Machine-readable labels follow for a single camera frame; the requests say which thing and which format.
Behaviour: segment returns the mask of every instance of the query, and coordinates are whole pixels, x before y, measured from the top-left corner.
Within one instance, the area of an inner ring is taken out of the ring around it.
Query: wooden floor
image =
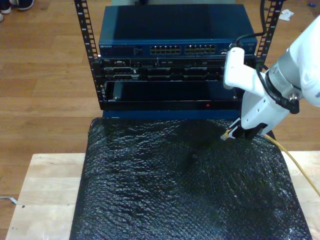
[[[104,6],[89,0],[96,39]],[[256,32],[259,3],[245,3]],[[290,0],[295,14],[279,21],[267,59],[270,66],[313,21],[316,9]],[[35,153],[84,153],[92,119],[101,117],[73,0],[36,0],[27,12],[13,10],[0,23],[0,195],[16,199]],[[301,103],[274,133],[289,150],[320,150],[320,108]],[[15,206],[0,200],[0,240]]]

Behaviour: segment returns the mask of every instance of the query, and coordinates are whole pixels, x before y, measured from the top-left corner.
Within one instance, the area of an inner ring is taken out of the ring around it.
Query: black cable
[[[289,99],[282,97],[281,93],[276,95],[272,91],[272,88],[274,88],[274,87],[267,80],[268,73],[266,75],[266,80],[264,80],[264,78],[262,77],[262,75],[260,73],[260,65],[259,64],[257,64],[255,66],[255,71],[256,71],[256,74],[258,75],[259,79],[260,79],[260,82],[263,85],[264,90],[270,96],[270,98],[275,101],[276,104],[280,105],[284,109],[289,110],[290,113],[292,113],[292,114],[297,114],[299,112],[299,105],[295,105],[294,102],[290,102]]]
[[[261,0],[260,2],[260,19],[261,19],[261,25],[262,25],[262,32],[242,35],[238,37],[235,41],[233,41],[231,45],[233,45],[236,42],[236,46],[239,47],[241,39],[263,36],[267,33],[267,26],[266,26],[266,20],[265,20],[265,2],[266,2],[265,0]]]

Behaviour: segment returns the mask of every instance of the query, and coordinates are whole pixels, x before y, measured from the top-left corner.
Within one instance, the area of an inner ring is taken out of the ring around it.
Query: shoe
[[[10,0],[10,3],[16,5],[16,9],[25,11],[32,8],[35,0]]]
[[[11,13],[11,3],[9,2],[9,0],[1,0],[0,1],[0,12],[2,14]]]

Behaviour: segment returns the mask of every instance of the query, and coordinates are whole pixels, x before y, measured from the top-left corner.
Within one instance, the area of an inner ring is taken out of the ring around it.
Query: cable connector
[[[225,131],[225,133],[220,136],[220,138],[221,138],[223,141],[225,141],[225,140],[227,140],[228,138],[230,138],[230,136],[229,136],[229,132],[230,132],[230,131],[231,131],[231,129],[227,129],[227,130]]]

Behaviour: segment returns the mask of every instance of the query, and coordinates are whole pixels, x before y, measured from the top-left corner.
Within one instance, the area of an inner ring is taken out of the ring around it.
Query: network device
[[[242,4],[107,6],[99,49],[102,58],[210,58],[253,33]],[[241,43],[255,53],[255,37]]]

